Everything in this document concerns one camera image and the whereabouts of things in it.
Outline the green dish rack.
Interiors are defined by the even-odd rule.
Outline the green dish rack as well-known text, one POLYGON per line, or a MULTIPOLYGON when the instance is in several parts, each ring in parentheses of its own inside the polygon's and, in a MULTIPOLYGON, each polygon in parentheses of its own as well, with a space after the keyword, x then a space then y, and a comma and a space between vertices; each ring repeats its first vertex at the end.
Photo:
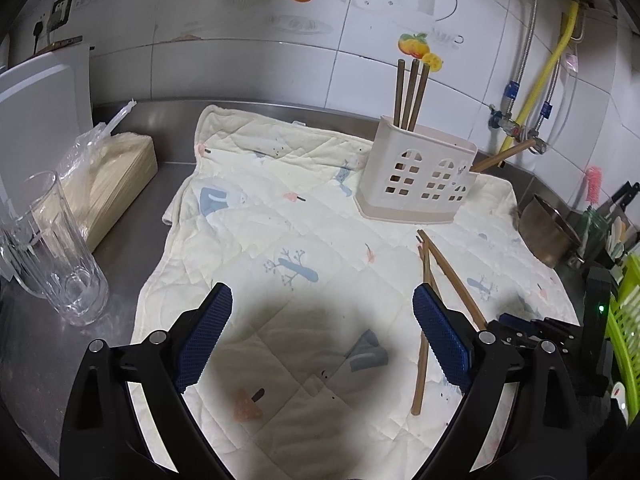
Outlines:
POLYGON ((606 333, 628 392, 639 394, 639 256, 631 254, 618 296, 612 297, 606 333))

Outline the white cutting board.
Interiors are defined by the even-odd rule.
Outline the white cutting board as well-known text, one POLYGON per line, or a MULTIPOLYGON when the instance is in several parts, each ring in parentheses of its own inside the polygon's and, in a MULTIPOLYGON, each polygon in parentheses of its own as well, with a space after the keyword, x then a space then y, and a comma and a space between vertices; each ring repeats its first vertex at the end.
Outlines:
POLYGON ((89 47, 48 52, 1 75, 1 218, 26 203, 25 181, 55 170, 81 134, 93 127, 89 47))

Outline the black-handled knife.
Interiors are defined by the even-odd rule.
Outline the black-handled knife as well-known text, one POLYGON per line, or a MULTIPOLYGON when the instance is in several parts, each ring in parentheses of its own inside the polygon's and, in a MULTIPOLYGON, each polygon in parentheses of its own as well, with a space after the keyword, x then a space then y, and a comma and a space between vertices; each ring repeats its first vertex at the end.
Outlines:
POLYGON ((610 218, 616 207, 625 211, 640 191, 640 183, 631 184, 627 181, 614 195, 598 208, 598 213, 603 218, 610 218))

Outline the wooden chopstick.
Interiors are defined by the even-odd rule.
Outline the wooden chopstick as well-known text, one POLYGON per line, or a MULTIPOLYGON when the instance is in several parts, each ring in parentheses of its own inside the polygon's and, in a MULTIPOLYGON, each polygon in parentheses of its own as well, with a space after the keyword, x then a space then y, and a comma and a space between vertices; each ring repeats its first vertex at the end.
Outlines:
POLYGON ((409 125, 412 101, 414 97, 414 92, 416 92, 416 80, 418 79, 419 67, 420 67, 420 61, 417 58, 415 58, 411 63, 409 81, 408 81, 407 91, 405 94, 405 104, 404 104, 404 108, 402 109, 400 126, 403 129, 407 129, 409 125))
POLYGON ((477 162, 471 167, 471 171, 475 172, 476 174, 480 174, 481 172, 493 166, 497 166, 499 162, 504 162, 508 158, 516 154, 520 154, 522 151, 526 151, 529 148, 532 148, 536 143, 537 143, 537 139, 531 138, 519 144, 515 144, 512 146, 512 148, 508 148, 503 152, 492 155, 488 158, 481 160, 480 162, 477 162))
POLYGON ((403 58, 398 58, 396 66, 396 84, 394 94, 394 112, 393 112, 393 124, 396 127, 400 126, 401 113, 402 113, 402 95, 404 94, 404 80, 405 80, 406 63, 403 58))
POLYGON ((419 84, 418 84, 418 90, 416 90, 416 95, 414 96, 414 100, 412 103, 411 114, 410 114, 409 123, 407 127, 409 131, 413 131, 414 128, 416 128, 416 122, 418 121, 418 117, 420 114, 420 109, 422 106, 424 93, 426 90, 428 76, 430 76, 430 66, 428 66, 427 64, 424 64, 422 66, 422 73, 421 73, 419 84))
POLYGON ((419 230, 418 232, 416 232, 416 236, 420 238, 422 245, 434 256, 435 261, 442 269, 442 273, 446 276, 446 278, 448 278, 450 284, 465 305, 466 310, 468 310, 469 314, 472 316, 472 320, 474 321, 475 325, 480 330, 486 330, 486 318, 484 317, 483 312, 480 310, 480 307, 477 305, 471 294, 464 286, 462 279, 459 278, 457 272, 454 270, 454 268, 451 266, 442 252, 437 248, 435 243, 431 241, 430 237, 426 234, 425 231, 419 230))
MULTIPOLYGON (((427 242, 422 242, 419 247, 419 256, 422 260, 424 283, 430 284, 432 279, 430 251, 427 242)), ((414 388, 413 400, 410 413, 412 416, 419 416, 422 412, 423 397, 427 375, 428 341, 424 334, 421 334, 418 372, 416 373, 416 388, 414 388)))

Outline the brass metal pot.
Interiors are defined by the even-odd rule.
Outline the brass metal pot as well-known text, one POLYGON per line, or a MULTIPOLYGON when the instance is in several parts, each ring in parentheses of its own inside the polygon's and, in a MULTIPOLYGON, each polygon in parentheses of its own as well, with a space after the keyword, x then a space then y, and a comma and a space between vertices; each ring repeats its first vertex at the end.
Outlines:
POLYGON ((529 251, 549 268, 555 268, 580 245, 575 230, 539 195, 523 209, 518 232, 529 251))

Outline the pink bottle brush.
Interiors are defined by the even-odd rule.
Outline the pink bottle brush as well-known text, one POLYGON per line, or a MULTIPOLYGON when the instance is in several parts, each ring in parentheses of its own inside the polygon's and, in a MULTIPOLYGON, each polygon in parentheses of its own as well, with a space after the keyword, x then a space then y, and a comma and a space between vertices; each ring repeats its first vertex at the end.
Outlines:
POLYGON ((591 206, 596 206, 600 202, 600 191, 602 183, 602 170, 597 166, 590 166, 586 171, 587 195, 586 202, 591 206))

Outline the beige house-shaped utensil holder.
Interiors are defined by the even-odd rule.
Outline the beige house-shaped utensil holder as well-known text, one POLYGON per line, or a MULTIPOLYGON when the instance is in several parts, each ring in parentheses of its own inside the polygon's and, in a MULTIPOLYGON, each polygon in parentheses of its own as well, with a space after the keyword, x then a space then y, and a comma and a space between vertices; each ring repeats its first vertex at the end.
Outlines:
POLYGON ((383 116, 355 202, 363 217, 412 224, 454 221, 477 174, 474 143, 417 125, 412 131, 383 116))

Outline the plastic bag on box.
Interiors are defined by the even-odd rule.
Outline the plastic bag on box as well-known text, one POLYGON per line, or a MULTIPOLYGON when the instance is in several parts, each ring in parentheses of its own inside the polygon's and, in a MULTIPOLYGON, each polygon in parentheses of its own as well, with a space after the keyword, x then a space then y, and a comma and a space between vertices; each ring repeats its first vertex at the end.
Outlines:
POLYGON ((74 214, 85 214, 89 210, 91 166, 99 159, 111 133, 136 105, 135 100, 130 100, 107 124, 99 122, 78 136, 58 164, 56 172, 74 214))

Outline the cream quilted printed mat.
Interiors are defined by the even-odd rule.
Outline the cream quilted printed mat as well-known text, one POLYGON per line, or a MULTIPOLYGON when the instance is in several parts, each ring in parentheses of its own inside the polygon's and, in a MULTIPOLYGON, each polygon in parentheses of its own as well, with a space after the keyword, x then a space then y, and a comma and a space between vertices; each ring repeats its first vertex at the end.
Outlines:
POLYGON ((367 140, 211 105, 195 168, 168 206, 134 341, 216 284, 232 312, 184 400, 239 479, 409 479, 462 394, 429 359, 416 390, 418 227, 372 220, 356 194, 367 140))

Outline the clear glass mug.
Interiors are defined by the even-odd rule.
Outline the clear glass mug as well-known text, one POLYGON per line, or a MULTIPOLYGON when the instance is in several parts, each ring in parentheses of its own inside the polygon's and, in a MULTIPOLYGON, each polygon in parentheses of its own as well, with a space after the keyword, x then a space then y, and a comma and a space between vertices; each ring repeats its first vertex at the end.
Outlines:
POLYGON ((96 322, 108 284, 80 234, 58 174, 41 171, 1 203, 1 258, 26 292, 73 326, 96 322))

